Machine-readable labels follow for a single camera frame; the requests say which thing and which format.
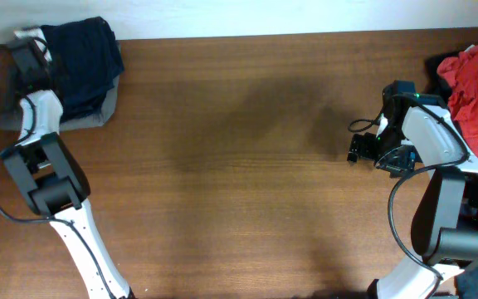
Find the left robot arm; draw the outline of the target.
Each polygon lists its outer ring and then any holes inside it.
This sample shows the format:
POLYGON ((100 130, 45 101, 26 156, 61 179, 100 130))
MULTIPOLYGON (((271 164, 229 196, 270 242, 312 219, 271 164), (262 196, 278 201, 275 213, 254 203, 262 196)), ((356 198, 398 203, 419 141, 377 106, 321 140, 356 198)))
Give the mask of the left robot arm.
POLYGON ((95 225, 85 173, 59 136, 63 107, 49 77, 45 41, 19 37, 7 47, 24 84, 17 93, 22 128, 0 162, 34 213, 31 223, 50 224, 66 245, 88 296, 134 297, 95 225))

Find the folded grey shorts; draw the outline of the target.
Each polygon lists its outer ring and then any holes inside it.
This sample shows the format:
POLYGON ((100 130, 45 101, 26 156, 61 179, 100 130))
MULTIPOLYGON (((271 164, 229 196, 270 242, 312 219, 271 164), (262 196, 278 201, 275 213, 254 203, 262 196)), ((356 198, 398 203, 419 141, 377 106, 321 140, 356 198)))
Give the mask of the folded grey shorts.
POLYGON ((104 125, 114 114, 119 76, 124 71, 120 44, 115 39, 47 43, 60 90, 62 130, 104 125))

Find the navy blue shorts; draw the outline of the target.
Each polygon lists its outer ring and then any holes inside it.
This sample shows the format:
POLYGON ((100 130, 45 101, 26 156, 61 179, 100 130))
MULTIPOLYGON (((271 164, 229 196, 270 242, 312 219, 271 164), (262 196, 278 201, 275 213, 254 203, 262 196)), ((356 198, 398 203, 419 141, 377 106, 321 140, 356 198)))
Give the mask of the navy blue shorts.
POLYGON ((63 121, 97 113, 114 79, 124 71, 115 33, 102 17, 42 25, 54 66, 55 88, 63 106, 63 121))

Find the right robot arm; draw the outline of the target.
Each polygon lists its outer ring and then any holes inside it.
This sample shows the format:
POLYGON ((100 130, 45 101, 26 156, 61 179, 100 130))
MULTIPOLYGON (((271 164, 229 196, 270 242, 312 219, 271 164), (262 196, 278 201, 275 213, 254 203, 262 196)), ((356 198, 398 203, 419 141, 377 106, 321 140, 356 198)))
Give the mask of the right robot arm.
POLYGON ((455 127, 445 101, 418 93, 410 81, 383 89, 383 107, 352 132, 347 160, 373 161, 397 179, 388 197, 388 223, 404 259, 371 282, 367 298, 434 298, 438 287, 478 267, 478 158, 455 127), (393 205, 409 179, 428 174, 429 184, 411 224, 406 246, 393 205))

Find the black garment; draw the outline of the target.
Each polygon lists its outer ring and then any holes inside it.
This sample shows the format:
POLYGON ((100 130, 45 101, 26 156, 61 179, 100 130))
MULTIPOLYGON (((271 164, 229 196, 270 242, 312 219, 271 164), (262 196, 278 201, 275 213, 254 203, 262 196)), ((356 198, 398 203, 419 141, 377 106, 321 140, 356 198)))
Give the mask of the black garment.
POLYGON ((449 57, 458 57, 458 51, 431 56, 424 61, 425 71, 428 78, 425 93, 440 96, 445 102, 448 102, 448 99, 451 96, 451 88, 447 82, 438 75, 437 69, 439 65, 449 57))

